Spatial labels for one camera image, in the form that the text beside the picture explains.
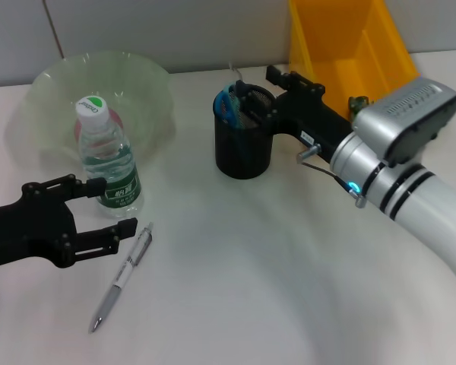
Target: yellow plastic box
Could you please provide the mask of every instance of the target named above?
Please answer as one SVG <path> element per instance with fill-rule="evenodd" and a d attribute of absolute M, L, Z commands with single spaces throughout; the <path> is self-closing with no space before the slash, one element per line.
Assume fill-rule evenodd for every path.
<path fill-rule="evenodd" d="M 326 86 L 345 118 L 349 97 L 375 101 L 418 76 L 383 0 L 289 2 L 291 70 Z"/>

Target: ballpoint pen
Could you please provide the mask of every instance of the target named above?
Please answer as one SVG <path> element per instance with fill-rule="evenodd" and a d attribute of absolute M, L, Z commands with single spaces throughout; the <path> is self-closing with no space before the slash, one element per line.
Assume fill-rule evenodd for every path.
<path fill-rule="evenodd" d="M 123 287 L 127 284 L 131 272 L 142 260 L 142 257 L 144 257 L 145 251 L 147 251 L 148 246 L 152 242 L 152 225 L 152 223 L 149 223 L 149 225 L 138 235 L 137 242 L 135 242 L 126 260 L 123 262 L 108 294 L 103 299 L 100 308 L 93 317 L 93 321 L 90 325 L 90 333 L 95 332 L 100 325 L 105 322 L 106 317 L 109 315 L 113 306 L 115 306 L 115 302 L 119 298 Z"/>

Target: blue led light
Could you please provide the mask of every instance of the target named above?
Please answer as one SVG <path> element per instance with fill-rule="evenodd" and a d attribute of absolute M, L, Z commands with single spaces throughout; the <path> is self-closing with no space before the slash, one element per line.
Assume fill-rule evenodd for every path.
<path fill-rule="evenodd" d="M 354 192 L 356 192 L 356 193 L 359 193 L 359 192 L 362 191 L 362 190 L 359 188 L 359 186 L 358 186 L 356 183 L 354 183 L 354 182 L 349 182 L 349 183 L 348 183 L 348 186 L 349 186 L 352 190 L 354 190 Z"/>

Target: white table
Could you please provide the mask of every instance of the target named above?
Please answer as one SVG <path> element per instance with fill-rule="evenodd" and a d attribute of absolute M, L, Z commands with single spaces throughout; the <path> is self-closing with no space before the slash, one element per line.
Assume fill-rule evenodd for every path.
<path fill-rule="evenodd" d="M 414 59 L 456 89 L 456 52 Z M 242 73 L 268 87 L 263 68 Z M 456 279 L 424 245 L 296 165 L 291 137 L 275 138 L 257 179 L 216 168 L 211 104 L 232 79 L 173 75 L 176 137 L 140 167 L 139 220 L 154 222 L 154 243 L 96 334 L 91 316 L 131 240 L 65 270 L 35 258 L 0 267 L 0 364 L 456 365 Z M 0 88 L 0 205 L 22 183 L 81 175 L 22 139 L 13 111 L 28 88 Z M 456 117 L 424 163 L 456 188 Z M 93 201 L 71 209 L 79 230 L 112 223 Z"/>

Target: wall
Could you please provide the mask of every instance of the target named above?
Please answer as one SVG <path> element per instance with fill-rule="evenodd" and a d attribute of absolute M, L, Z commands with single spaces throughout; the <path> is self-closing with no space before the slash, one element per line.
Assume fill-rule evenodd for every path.
<path fill-rule="evenodd" d="M 120 49 L 169 71 L 287 60 L 287 0 L 47 0 L 65 56 Z M 411 52 L 456 49 L 456 0 L 387 0 Z M 60 59 L 40 0 L 0 0 L 0 84 Z"/>
<path fill-rule="evenodd" d="M 41 1 L 0 0 L 0 85 L 29 83 L 60 59 Z"/>

